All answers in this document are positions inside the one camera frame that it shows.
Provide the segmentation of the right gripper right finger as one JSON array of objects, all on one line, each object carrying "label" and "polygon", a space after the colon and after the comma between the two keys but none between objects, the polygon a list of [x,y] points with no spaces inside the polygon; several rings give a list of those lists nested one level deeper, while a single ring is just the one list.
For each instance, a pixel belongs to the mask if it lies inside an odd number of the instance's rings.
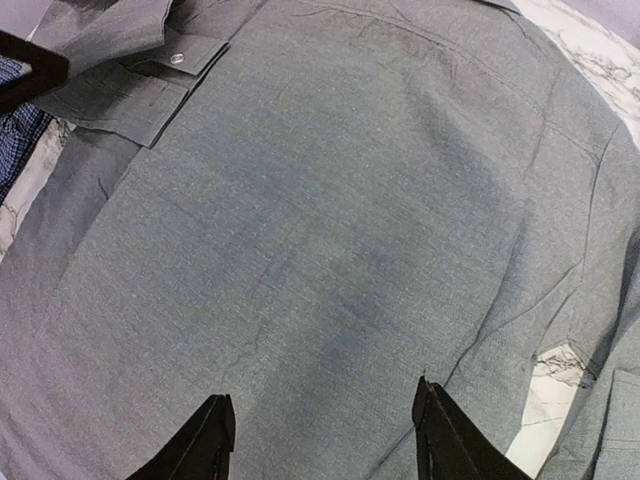
[{"label": "right gripper right finger", "polygon": [[530,480],[438,383],[420,377],[412,406],[420,480]]}]

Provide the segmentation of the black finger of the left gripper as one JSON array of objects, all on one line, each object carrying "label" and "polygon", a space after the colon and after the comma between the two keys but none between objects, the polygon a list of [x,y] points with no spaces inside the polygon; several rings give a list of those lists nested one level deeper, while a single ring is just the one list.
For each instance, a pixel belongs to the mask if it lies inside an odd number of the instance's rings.
[{"label": "black finger of the left gripper", "polygon": [[69,76],[69,60],[64,56],[4,31],[1,56],[19,66],[17,76],[1,85],[1,115],[59,88]]}]

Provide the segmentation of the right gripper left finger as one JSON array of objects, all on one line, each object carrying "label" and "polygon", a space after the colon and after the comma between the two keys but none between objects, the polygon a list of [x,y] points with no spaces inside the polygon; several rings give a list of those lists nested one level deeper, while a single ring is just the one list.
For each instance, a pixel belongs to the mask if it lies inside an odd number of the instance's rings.
[{"label": "right gripper left finger", "polygon": [[226,480],[235,443],[230,395],[211,395],[127,480]]}]

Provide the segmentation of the grey long sleeve shirt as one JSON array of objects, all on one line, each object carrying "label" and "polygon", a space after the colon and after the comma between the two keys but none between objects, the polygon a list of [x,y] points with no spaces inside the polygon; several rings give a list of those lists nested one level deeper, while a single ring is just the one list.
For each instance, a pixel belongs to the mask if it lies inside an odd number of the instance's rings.
[{"label": "grey long sleeve shirt", "polygon": [[444,387],[639,475],[639,149],[511,1],[55,1],[73,126],[1,263],[1,471],[124,479],[213,394],[234,479],[414,479]]}]

